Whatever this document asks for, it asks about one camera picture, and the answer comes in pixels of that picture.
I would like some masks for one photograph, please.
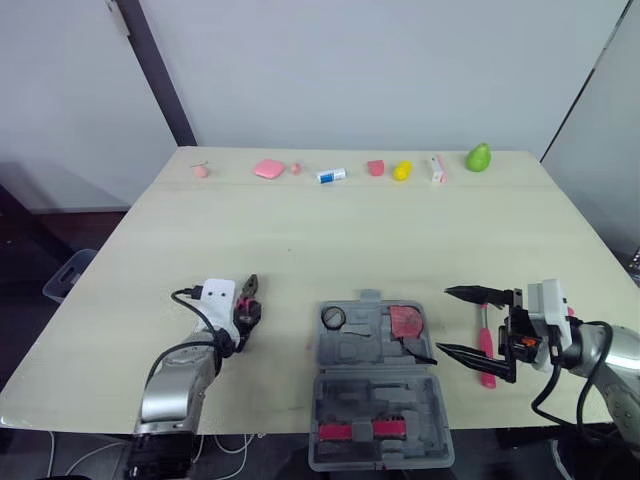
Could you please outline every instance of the screwdriver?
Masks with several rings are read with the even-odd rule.
[[[487,321],[486,303],[480,305],[480,319],[482,326],[478,334],[478,347],[488,358],[493,358],[493,341],[491,340],[491,330],[489,330],[489,322]],[[496,388],[496,377],[490,373],[483,372],[480,376],[480,383],[486,388]]]

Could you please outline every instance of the light wooden tabletop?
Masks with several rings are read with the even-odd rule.
[[[442,152],[446,185],[430,182],[436,152],[180,148],[109,238],[0,394],[0,423],[18,428],[129,433],[155,357],[196,318],[169,300],[209,277],[260,278],[262,322],[207,390],[200,432],[306,432],[309,348],[317,307],[364,288],[422,303],[433,342],[473,345],[473,305],[442,293],[460,284],[525,288],[561,280],[584,320],[638,329],[638,289],[602,241],[525,152],[494,152],[489,169]],[[300,176],[251,173],[263,158],[299,161]],[[384,177],[365,163],[383,159]],[[398,183],[389,166],[414,162]],[[190,165],[208,162],[196,178]],[[344,167],[346,180],[314,173]],[[502,321],[489,310],[494,333]],[[547,376],[520,365],[518,383],[481,387],[476,373],[435,352],[451,428],[547,422],[529,408]],[[574,420],[583,380],[563,374],[546,408]],[[608,421],[593,392],[588,421]]]

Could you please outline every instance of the pliers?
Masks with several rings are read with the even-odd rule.
[[[449,287],[445,290],[445,293],[465,302],[477,303],[478,305],[490,303],[498,308],[502,308],[505,305],[511,306],[513,303],[512,290],[496,290],[495,288],[481,287],[480,285]]]
[[[258,276],[253,274],[242,287],[233,309],[233,323],[240,333],[240,343],[236,352],[241,352],[249,340],[249,334],[262,318],[262,305],[255,299],[258,291]]]

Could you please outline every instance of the red tool handle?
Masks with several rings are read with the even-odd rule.
[[[480,329],[478,346],[487,354],[487,357],[493,358],[493,341],[491,340],[491,331],[488,328]],[[490,373],[482,373],[480,383],[487,388],[496,388],[496,377]]]

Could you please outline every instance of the black cable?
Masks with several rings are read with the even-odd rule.
[[[562,367],[559,362],[554,362],[553,372],[551,373],[551,377],[549,378],[549,381],[547,382],[545,387],[542,389],[542,391],[533,400],[533,402],[531,402],[531,409],[541,417],[546,418],[547,420],[552,421],[554,423],[557,423],[558,425],[562,425],[564,427],[576,428],[578,430],[578,433],[580,433],[580,435],[585,439],[585,441],[587,441],[587,443],[590,443],[590,444],[593,444],[594,442],[597,442],[598,444],[609,443],[619,447],[625,447],[631,450],[640,451],[640,445],[635,445],[633,443],[626,442],[624,440],[618,440],[616,438],[612,438],[608,435],[604,435],[600,432],[596,432],[594,430],[587,429],[584,427],[583,415],[582,415],[584,402],[587,398],[587,394],[589,393],[589,389],[591,388],[591,386],[595,381],[595,377],[598,374],[598,370],[607,359],[607,355],[609,354],[611,343],[613,341],[613,329],[611,328],[611,325],[609,325],[606,322],[589,322],[588,324],[604,327],[607,338],[605,339],[605,344],[600,352],[600,356],[598,357],[596,364],[593,367],[593,370],[589,374],[589,377],[587,377],[587,382],[584,384],[584,386],[582,387],[582,390],[580,391],[580,396],[578,397],[578,403],[576,406],[576,417],[577,417],[578,423],[573,424],[571,422],[567,422],[566,420],[563,420],[554,415],[551,415],[550,413],[547,413],[539,408],[540,404],[549,397],[549,395],[551,394],[551,392],[554,390],[554,388],[558,383],[558,379],[560,378],[560,373],[562,371]],[[556,329],[550,329],[549,330],[549,349],[551,350],[554,346],[558,349],[557,356],[559,357],[562,353],[562,350],[561,350],[562,347],[560,346],[560,341],[559,341],[559,334]]]
[[[156,358],[154,360],[153,365],[151,366],[151,369],[149,370],[149,374],[147,375],[147,380],[145,381],[145,386],[149,383],[149,380],[151,380],[151,377],[153,377],[153,375],[156,373],[156,369],[158,368],[158,366],[160,365],[162,360],[164,360],[164,358],[167,355],[169,355],[170,353],[176,352],[178,350],[182,350],[183,348],[188,348],[188,347],[213,347],[213,351],[214,351],[214,354],[215,354],[215,357],[214,357],[214,362],[215,363],[214,363],[214,365],[215,365],[216,375],[218,375],[218,373],[220,372],[220,368],[222,366],[222,355],[218,351],[218,345],[216,345],[216,343],[215,343],[216,332],[213,329],[213,325],[211,324],[211,322],[209,321],[209,319],[207,318],[207,316],[204,313],[202,313],[200,310],[198,310],[196,307],[194,307],[190,303],[182,300],[181,298],[178,298],[178,295],[193,295],[193,292],[194,292],[194,289],[191,289],[191,288],[183,288],[181,290],[176,290],[175,292],[171,293],[171,300],[173,300],[177,304],[182,305],[186,309],[191,310],[193,313],[195,313],[204,322],[204,324],[207,326],[207,330],[213,336],[213,340],[211,340],[211,341],[198,340],[198,341],[193,341],[193,342],[184,342],[184,343],[179,343],[178,345],[174,345],[173,347],[170,347],[170,348],[166,349],[164,352],[162,352],[160,355],[158,355],[158,358]]]
[[[600,356],[596,361],[596,364],[593,366],[591,373],[587,377],[587,381],[585,382],[582,390],[580,391],[580,396],[578,397],[578,404],[576,405],[576,426],[578,428],[578,433],[582,436],[582,438],[591,445],[604,445],[604,444],[612,444],[618,447],[629,448],[631,450],[640,451],[640,445],[636,445],[625,440],[619,440],[617,438],[613,438],[609,435],[605,435],[600,432],[596,432],[593,430],[589,430],[584,426],[584,418],[583,418],[583,410],[584,403],[587,399],[587,395],[589,395],[589,391],[593,386],[596,377],[598,376],[598,372],[602,365],[607,360],[609,356],[609,351],[611,350],[611,344],[613,343],[613,328],[607,322],[586,322],[587,325],[596,325],[599,327],[603,327],[605,330],[605,341],[602,346],[602,350],[600,351]]]
[[[400,345],[402,345],[402,348],[412,357],[417,358],[418,360],[422,360],[423,362],[428,363],[430,365],[438,364],[438,361],[434,358],[425,357],[424,355],[420,355],[419,353],[415,353],[409,350],[409,348],[404,344],[404,337],[400,337],[398,338],[398,340],[400,340]]]
[[[573,423],[567,422],[566,420],[553,416],[550,413],[547,413],[544,410],[541,410],[539,408],[540,404],[544,402],[547,399],[547,397],[549,397],[551,392],[553,392],[553,389],[556,388],[561,372],[562,372],[562,367],[560,366],[560,364],[556,364],[553,366],[553,372],[551,373],[551,378],[549,378],[549,381],[544,386],[542,391],[538,394],[536,398],[533,399],[533,402],[531,402],[531,409],[535,413],[540,415],[542,418],[546,418],[547,420],[557,423],[558,425],[562,425],[565,427],[573,427],[574,426]]]
[[[596,364],[593,366],[591,373],[587,377],[587,381],[585,382],[582,390],[580,390],[580,396],[578,397],[578,404],[576,406],[576,424],[578,426],[578,433],[582,438],[586,440],[587,443],[601,445],[603,442],[601,440],[596,440],[593,437],[587,435],[584,430],[584,419],[583,419],[583,410],[584,410],[584,402],[587,399],[587,395],[589,394],[589,390],[593,386],[595,382],[595,377],[600,371],[602,364],[604,364],[607,356],[609,355],[609,350],[611,350],[611,343],[613,342],[613,329],[611,325],[606,322],[588,322],[587,325],[597,325],[604,328],[605,331],[605,340],[604,345],[602,346],[602,350],[600,351],[600,356],[596,361]]]
[[[178,345],[174,345],[173,347],[169,347],[164,352],[162,352],[160,355],[158,355],[158,358],[156,358],[154,360],[153,365],[151,365],[151,369],[149,370],[149,375],[147,375],[147,380],[144,383],[145,386],[149,383],[149,380],[151,380],[151,377],[153,377],[153,374],[156,373],[156,369],[158,368],[158,365],[160,365],[160,362],[162,362],[162,360],[164,360],[164,357],[166,357],[170,353],[173,353],[173,352],[176,352],[178,350],[182,350],[183,348],[188,348],[188,347],[213,347],[214,351],[217,352],[215,343],[207,342],[207,341],[204,341],[204,340],[198,340],[198,341],[193,341],[193,342],[184,342],[184,343],[179,343]],[[220,370],[220,368],[216,365],[216,375],[218,374],[219,370]]]
[[[549,397],[549,395],[551,395],[551,392],[553,392],[553,390],[556,388],[556,385],[558,384],[558,380],[560,379],[560,374],[562,373],[562,366],[560,365],[560,362],[556,361],[556,359],[562,355],[562,345],[560,344],[559,337],[560,337],[560,334],[558,332],[557,327],[550,326],[549,353],[551,354],[553,349],[557,349],[556,350],[557,354],[555,354],[555,357],[552,358],[553,372],[551,372],[551,377],[549,378],[549,381],[544,386],[542,391],[538,394],[536,398],[533,399],[533,402],[531,402],[531,409],[535,413],[540,415],[542,418],[546,418],[547,420],[557,423],[558,425],[562,425],[565,427],[573,427],[574,425],[571,422],[567,422],[566,420],[558,418],[540,409],[540,404],[544,402]]]
[[[213,325],[211,325],[211,322],[209,321],[209,319],[207,318],[207,316],[202,313],[200,310],[198,310],[196,307],[194,307],[193,305],[191,305],[188,302],[185,302],[184,300],[182,300],[181,298],[178,298],[178,295],[189,295],[192,293],[192,289],[190,288],[183,288],[182,290],[176,290],[175,292],[173,292],[171,294],[171,300],[173,300],[174,302],[176,302],[179,305],[182,305],[183,307],[191,310],[193,313],[195,313],[196,315],[198,315],[198,317],[200,318],[200,320],[202,320],[204,322],[204,324],[207,326],[207,329],[209,330],[209,332],[211,333],[211,335],[213,335],[215,337],[216,332],[213,329]]]

